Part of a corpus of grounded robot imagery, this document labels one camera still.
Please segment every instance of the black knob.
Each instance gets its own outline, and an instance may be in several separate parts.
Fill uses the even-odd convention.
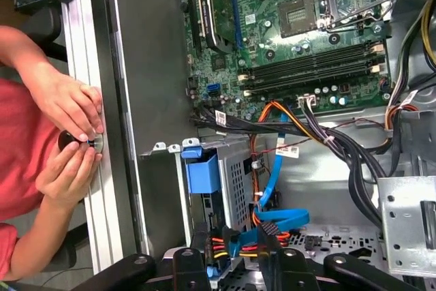
[[[69,145],[71,142],[74,141],[81,143],[81,141],[77,140],[69,132],[62,131],[61,134],[59,135],[57,144],[59,146],[59,149],[62,151],[67,145]]]

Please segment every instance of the green circuit board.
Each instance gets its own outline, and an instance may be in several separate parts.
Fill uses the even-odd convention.
[[[346,16],[356,8],[372,1],[337,0],[337,7],[339,13]],[[264,95],[244,94],[245,81],[238,78],[241,70],[385,40],[386,26],[383,22],[371,23],[360,31],[350,28],[335,33],[321,31],[318,29],[323,10],[323,4],[320,2],[319,0],[237,0],[243,46],[239,49],[235,47],[236,50],[231,54],[219,54],[207,48],[204,41],[202,41],[202,52],[198,53],[193,40],[192,22],[187,15],[185,28],[188,62],[191,66],[191,83],[196,85],[194,91],[188,92],[188,96],[193,99],[194,105],[200,102],[210,104],[216,108],[221,107],[222,111],[229,114],[254,120],[268,100],[275,99],[291,104],[298,96],[315,94],[317,89],[314,108],[316,112],[386,105],[388,102],[386,92],[381,91],[381,86],[389,85],[389,73],[385,65],[374,74],[352,78],[342,76],[329,82],[311,81],[285,91]],[[210,95],[207,86],[214,83],[220,84],[221,92]],[[319,89],[326,87],[328,92],[319,93]],[[332,97],[343,96],[347,98],[346,106],[333,104],[331,101]]]

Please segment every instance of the ventilation holes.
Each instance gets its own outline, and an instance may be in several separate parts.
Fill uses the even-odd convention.
[[[234,195],[234,206],[236,209],[236,222],[239,226],[243,225],[248,218],[247,203],[245,202],[243,165],[236,163],[230,166],[232,174],[232,187]]]

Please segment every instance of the white label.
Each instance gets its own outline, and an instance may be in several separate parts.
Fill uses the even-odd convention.
[[[227,118],[225,116],[224,112],[220,112],[218,110],[215,111],[215,120],[217,122],[218,125],[220,126],[224,126],[227,123]]]
[[[416,94],[418,93],[418,90],[413,90],[411,93],[409,93],[409,95],[407,96],[406,99],[403,100],[403,102],[401,103],[400,107],[404,107],[408,104],[411,103],[411,101],[415,98]]]
[[[275,151],[276,155],[289,157],[289,158],[300,157],[300,148],[295,146],[287,146],[287,147],[284,146],[285,146],[285,138],[277,138],[277,148],[279,149]]]
[[[250,25],[250,24],[254,24],[254,23],[256,23],[256,15],[255,14],[245,16],[245,25]]]

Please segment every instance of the yellow wire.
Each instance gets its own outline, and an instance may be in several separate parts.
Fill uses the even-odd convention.
[[[257,254],[239,254],[241,257],[257,257]]]
[[[229,256],[229,254],[227,252],[221,252],[220,254],[213,256],[213,258],[217,259],[217,258],[222,257],[222,256]]]
[[[430,9],[434,1],[435,0],[427,1],[424,16],[422,17],[421,20],[421,36],[422,36],[422,41],[424,43],[424,47],[428,52],[429,57],[431,58],[432,62],[436,64],[436,55],[431,49],[430,36],[429,36],[430,35],[429,20],[431,19],[431,15],[432,15]]]
[[[229,254],[227,252],[221,252],[220,254],[217,254],[215,256],[213,256],[214,259],[217,259],[219,257],[223,257],[223,256],[229,256]],[[241,257],[257,257],[257,254],[239,254],[239,256]]]

